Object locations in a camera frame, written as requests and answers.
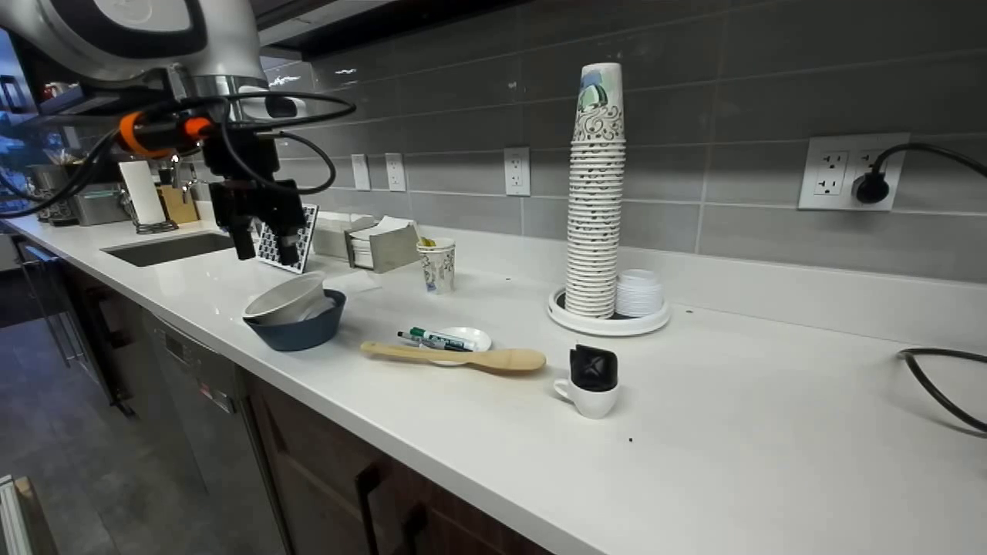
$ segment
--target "gray tile backsplash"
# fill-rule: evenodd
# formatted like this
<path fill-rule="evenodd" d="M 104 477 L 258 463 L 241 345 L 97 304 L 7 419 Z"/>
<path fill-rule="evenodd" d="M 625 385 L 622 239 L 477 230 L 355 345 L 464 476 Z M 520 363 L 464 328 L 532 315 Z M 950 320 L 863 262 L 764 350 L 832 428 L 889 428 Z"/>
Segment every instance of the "gray tile backsplash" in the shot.
<path fill-rule="evenodd" d="M 311 62 L 356 113 L 301 129 L 330 210 L 564 237 L 577 70 L 625 66 L 622 244 L 982 279 L 987 182 L 907 153 L 895 211 L 797 211 L 812 136 L 908 133 L 987 156 L 982 0 L 532 0 Z M 529 196 L 502 193 L 529 148 Z M 283 173 L 322 176 L 283 145 Z M 400 151 L 408 192 L 386 192 Z M 352 187 L 367 153 L 374 192 Z"/>

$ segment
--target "countertop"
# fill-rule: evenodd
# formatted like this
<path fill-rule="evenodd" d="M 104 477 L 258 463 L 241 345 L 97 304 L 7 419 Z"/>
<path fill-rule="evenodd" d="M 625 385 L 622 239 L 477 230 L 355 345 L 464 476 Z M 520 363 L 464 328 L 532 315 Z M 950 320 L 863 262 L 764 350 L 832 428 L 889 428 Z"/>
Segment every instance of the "countertop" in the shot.
<path fill-rule="evenodd" d="M 283 270 L 231 254 L 133 269 L 104 247 L 171 237 L 135 237 L 133 225 L 13 227 L 551 553 L 981 555 L 987 546 L 987 440 L 953 428 L 901 371 L 901 338 L 718 310 L 687 294 L 669 294 L 671 322 L 653 336 L 589 338 L 547 317 L 555 284 L 537 270 L 495 275 L 463 257 L 454 295 L 426 294 L 417 264 L 392 275 L 322 264 L 327 286 L 347 294 L 343 334 L 276 355 L 241 310 Z M 495 345 L 547 350 L 549 373 L 505 380 L 356 350 L 409 322 L 481 328 Z M 622 399 L 609 419 L 581 419 L 549 390 L 577 342 L 618 355 Z M 934 367 L 950 390 L 987 408 L 981 367 Z"/>

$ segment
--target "plug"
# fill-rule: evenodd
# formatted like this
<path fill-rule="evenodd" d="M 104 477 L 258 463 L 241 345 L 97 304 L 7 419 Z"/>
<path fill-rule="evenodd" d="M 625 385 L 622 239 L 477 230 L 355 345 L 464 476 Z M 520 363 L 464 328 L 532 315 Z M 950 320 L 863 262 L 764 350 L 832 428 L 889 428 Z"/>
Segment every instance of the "plug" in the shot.
<path fill-rule="evenodd" d="M 886 173 L 868 168 L 868 173 L 856 176 L 852 192 L 856 196 L 856 203 L 880 203 L 891 193 L 891 185 L 889 185 Z"/>

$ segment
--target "sink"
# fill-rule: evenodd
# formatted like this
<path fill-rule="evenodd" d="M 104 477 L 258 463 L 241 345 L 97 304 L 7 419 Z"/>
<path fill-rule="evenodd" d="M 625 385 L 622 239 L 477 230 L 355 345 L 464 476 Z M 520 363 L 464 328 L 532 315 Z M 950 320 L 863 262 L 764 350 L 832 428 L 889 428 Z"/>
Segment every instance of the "sink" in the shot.
<path fill-rule="evenodd" d="M 161 262 L 202 257 L 202 254 L 231 248 L 231 247 L 234 239 L 224 234 L 189 234 L 189 237 L 171 237 L 157 244 L 114 247 L 104 254 L 144 269 L 144 264 L 161 264 Z"/>

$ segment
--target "electrical outlet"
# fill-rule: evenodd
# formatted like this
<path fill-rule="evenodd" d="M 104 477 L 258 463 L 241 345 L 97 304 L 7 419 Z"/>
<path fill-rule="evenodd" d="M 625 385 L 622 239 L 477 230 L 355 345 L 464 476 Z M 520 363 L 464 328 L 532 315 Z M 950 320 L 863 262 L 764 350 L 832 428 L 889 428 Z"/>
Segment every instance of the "electrical outlet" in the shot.
<path fill-rule="evenodd" d="M 400 153 L 386 153 L 387 192 L 403 192 L 403 162 Z"/>
<path fill-rule="evenodd" d="M 895 153 L 882 162 L 889 196 L 880 203 L 861 203 L 855 196 L 855 182 L 868 173 L 868 162 L 889 151 L 891 145 L 902 145 L 907 133 L 889 136 L 817 136 L 807 140 L 806 176 L 800 176 L 800 196 L 797 210 L 891 210 L 902 153 Z"/>
<path fill-rule="evenodd" d="M 347 156 L 347 167 L 352 167 L 352 185 L 356 192 L 371 192 L 371 167 L 367 167 L 367 156 L 364 153 L 352 153 Z"/>
<path fill-rule="evenodd" d="M 526 148 L 505 148 L 502 151 L 502 192 L 505 193 L 529 193 L 529 153 Z"/>

